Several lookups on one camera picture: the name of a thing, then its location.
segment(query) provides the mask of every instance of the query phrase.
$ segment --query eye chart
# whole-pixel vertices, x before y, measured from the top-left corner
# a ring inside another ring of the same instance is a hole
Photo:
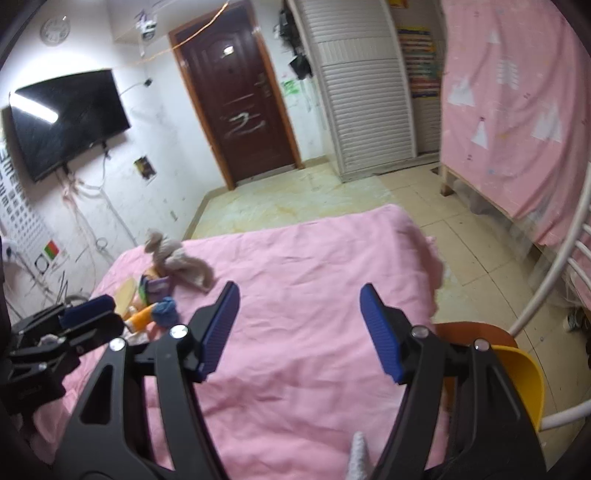
[[[0,222],[28,265],[43,275],[60,255],[57,241],[29,204],[0,127]]]

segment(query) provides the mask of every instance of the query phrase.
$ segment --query pink blanket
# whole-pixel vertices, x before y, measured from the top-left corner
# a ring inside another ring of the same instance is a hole
[[[224,283],[241,289],[241,308],[217,371],[196,386],[229,476],[239,479],[343,480],[350,442],[362,431],[373,461],[400,406],[399,387],[381,368],[359,310],[372,282],[386,304],[413,324],[430,325],[442,266],[407,214],[394,205],[286,228],[185,242],[218,278],[204,296],[177,287],[184,323],[211,304]],[[110,293],[150,265],[141,248],[116,261],[95,291]],[[82,358],[65,380],[67,395],[35,414],[55,450],[69,414],[102,351]],[[154,382],[147,403],[157,461],[172,467]],[[429,465],[443,460],[442,414]]]

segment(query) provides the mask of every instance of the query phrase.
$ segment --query wooden post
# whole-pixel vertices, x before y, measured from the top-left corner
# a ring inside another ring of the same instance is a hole
[[[441,195],[444,197],[447,197],[453,193],[453,189],[451,187],[453,183],[453,176],[443,164],[439,164],[439,172],[441,172],[441,189],[439,190],[439,193],[441,193]]]

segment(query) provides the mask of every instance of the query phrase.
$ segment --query security camera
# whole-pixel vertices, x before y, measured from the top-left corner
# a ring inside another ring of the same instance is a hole
[[[148,18],[148,15],[142,10],[139,14],[139,20],[135,24],[135,28],[139,31],[143,41],[150,41],[156,35],[156,26],[158,25],[156,15]]]

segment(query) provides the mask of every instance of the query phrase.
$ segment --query small flag sticker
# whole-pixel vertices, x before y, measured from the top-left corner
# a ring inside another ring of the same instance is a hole
[[[57,254],[60,252],[60,249],[57,247],[57,245],[53,242],[53,240],[51,240],[44,248],[45,253],[47,254],[47,256],[49,257],[49,260],[53,260]]]

